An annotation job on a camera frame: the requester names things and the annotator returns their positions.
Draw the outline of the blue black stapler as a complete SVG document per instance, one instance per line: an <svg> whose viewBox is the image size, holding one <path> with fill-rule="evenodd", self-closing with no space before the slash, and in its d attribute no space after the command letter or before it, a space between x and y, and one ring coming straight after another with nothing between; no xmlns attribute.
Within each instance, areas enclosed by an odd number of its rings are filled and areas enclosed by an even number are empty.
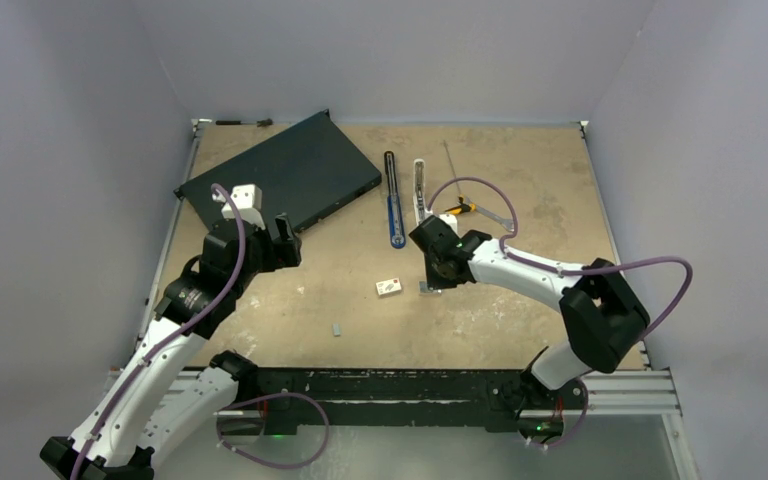
<svg viewBox="0 0 768 480"><path fill-rule="evenodd" d="M395 154L392 151L385 151L384 162L388 190L387 208L390 245L395 249L401 249L406 244L406 238L404 233Z"/></svg>

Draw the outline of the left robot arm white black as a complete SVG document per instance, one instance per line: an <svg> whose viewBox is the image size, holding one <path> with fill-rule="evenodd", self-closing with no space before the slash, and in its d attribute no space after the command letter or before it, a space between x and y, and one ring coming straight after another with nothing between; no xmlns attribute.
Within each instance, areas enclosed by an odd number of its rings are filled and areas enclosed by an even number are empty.
<svg viewBox="0 0 768 480"><path fill-rule="evenodd" d="M202 251L184 265L156 316L104 399L70 435L54 436L41 460L61 479L151 479L169 454L213 411L257 399L256 365L222 353L175 397L168 391L236 309L259 273L301 263L301 240L286 214L278 234L233 216L216 222Z"/></svg>

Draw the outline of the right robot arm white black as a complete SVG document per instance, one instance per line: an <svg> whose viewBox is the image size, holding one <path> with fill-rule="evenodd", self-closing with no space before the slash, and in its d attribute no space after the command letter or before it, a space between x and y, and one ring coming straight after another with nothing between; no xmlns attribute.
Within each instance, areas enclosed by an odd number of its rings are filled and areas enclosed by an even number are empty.
<svg viewBox="0 0 768 480"><path fill-rule="evenodd" d="M435 289L487 284L536 300L557 311L566 340L539 354L521 381L524 399L544 407L561 387L591 371L612 373L650 325L650 315L608 260L589 265L552 261L506 248L491 235L458 235L430 216L409 234L423 253Z"/></svg>

